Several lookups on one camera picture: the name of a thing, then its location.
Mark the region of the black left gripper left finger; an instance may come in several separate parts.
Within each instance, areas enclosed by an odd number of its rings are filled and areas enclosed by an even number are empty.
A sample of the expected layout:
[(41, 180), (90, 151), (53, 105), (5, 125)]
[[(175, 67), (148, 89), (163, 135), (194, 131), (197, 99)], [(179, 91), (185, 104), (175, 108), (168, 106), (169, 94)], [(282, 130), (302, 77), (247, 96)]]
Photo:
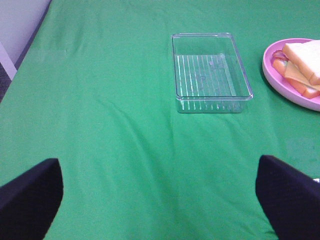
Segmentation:
[(0, 188), (0, 238), (42, 240), (63, 199), (57, 158), (48, 158)]

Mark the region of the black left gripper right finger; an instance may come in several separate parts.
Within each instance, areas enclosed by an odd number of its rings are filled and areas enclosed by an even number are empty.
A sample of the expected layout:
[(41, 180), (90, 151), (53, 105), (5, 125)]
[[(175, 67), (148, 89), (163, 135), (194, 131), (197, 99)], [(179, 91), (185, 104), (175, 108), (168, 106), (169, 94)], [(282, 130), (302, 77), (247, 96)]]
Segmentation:
[(320, 238), (320, 184), (284, 161), (262, 155), (255, 194), (280, 240)]

